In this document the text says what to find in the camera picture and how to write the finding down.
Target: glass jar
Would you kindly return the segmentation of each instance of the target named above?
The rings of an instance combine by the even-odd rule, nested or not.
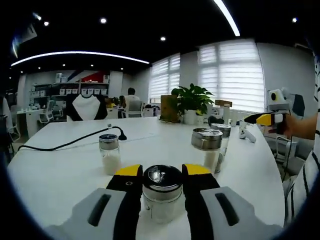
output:
[[[174,166],[154,165],[143,173],[144,207],[153,221],[169,223],[184,209],[182,173]]]
[[[104,172],[107,175],[114,175],[121,168],[118,136],[115,134],[99,136],[99,149]]]
[[[222,132],[222,142],[221,142],[219,159],[217,161],[217,165],[214,171],[214,173],[217,174],[221,171],[221,164],[225,160],[228,143],[229,143],[230,132],[231,132],[231,126],[226,124],[212,123],[211,128],[214,130],[220,130]]]
[[[196,128],[192,133],[191,144],[205,151],[203,166],[210,169],[212,173],[216,171],[218,164],[222,136],[223,133],[220,130],[211,128]]]

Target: desk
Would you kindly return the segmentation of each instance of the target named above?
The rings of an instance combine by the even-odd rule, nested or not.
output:
[[[31,138],[39,131],[38,120],[39,114],[43,109],[38,110],[20,110],[16,112],[17,127],[21,135],[27,133],[27,136]]]
[[[124,167],[142,164],[203,164],[204,153],[191,146],[195,126],[162,123],[157,117],[124,118],[94,121],[51,123],[26,143],[52,148],[113,124],[123,129],[127,140],[120,143]],[[282,182],[272,152],[256,125],[248,126],[256,143],[238,138],[238,127],[232,128],[225,164],[216,176],[250,202],[256,216],[266,224],[283,226],[285,199]],[[119,130],[108,133],[119,135]],[[40,226],[60,225],[67,220],[72,207],[96,188],[105,188],[106,176],[98,148],[98,135],[53,152],[21,149],[8,166],[9,175],[26,208]],[[187,213],[169,224],[148,221],[141,208],[136,239],[190,239]]]

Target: person's arm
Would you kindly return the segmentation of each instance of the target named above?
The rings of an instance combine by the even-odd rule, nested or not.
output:
[[[284,135],[287,137],[298,137],[302,139],[315,139],[318,115],[313,117],[298,120],[292,115],[286,115],[286,129]]]

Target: power cord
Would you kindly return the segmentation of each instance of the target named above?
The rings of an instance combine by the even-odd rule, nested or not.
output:
[[[54,151],[54,150],[57,150],[57,149],[61,149],[63,147],[66,147],[68,145],[71,145],[71,144],[74,144],[82,139],[85,139],[87,137],[90,137],[92,135],[95,135],[95,134],[98,134],[98,133],[101,133],[101,132],[104,132],[104,131],[107,131],[109,129],[119,129],[120,130],[120,135],[118,136],[118,139],[121,140],[121,141],[124,141],[124,140],[127,140],[127,137],[126,135],[124,134],[124,131],[118,127],[118,126],[112,126],[112,127],[107,127],[107,128],[104,128],[102,130],[99,130],[99,131],[95,131],[93,133],[90,133],[88,135],[85,135],[85,136],[82,136],[82,137],[79,137],[78,139],[76,140],[73,140],[71,142],[68,142],[66,144],[63,144],[63,145],[60,145],[60,146],[56,146],[56,147],[53,147],[53,148],[39,148],[39,147],[35,147],[35,146],[28,146],[28,145],[21,145],[19,146],[18,150],[19,151],[21,148],[27,148],[27,149],[33,149],[33,150],[38,150],[38,151],[45,151],[45,152],[50,152],[50,151]]]
[[[285,168],[284,168],[284,175],[282,177],[282,182],[284,182],[285,180],[285,177],[287,175],[287,171],[288,171],[288,165],[289,165],[289,156],[290,156],[290,152],[291,152],[291,145],[292,145],[292,135],[290,137],[290,147],[289,147],[289,152],[288,152],[288,156],[286,157],[286,165],[285,165]]]

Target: window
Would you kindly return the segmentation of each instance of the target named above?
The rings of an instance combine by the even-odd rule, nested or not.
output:
[[[265,83],[253,40],[234,40],[202,46],[198,53],[198,84],[214,99],[232,102],[232,109],[265,111]]]
[[[170,95],[180,84],[180,54],[153,64],[149,82],[149,103],[161,103],[161,95]]]

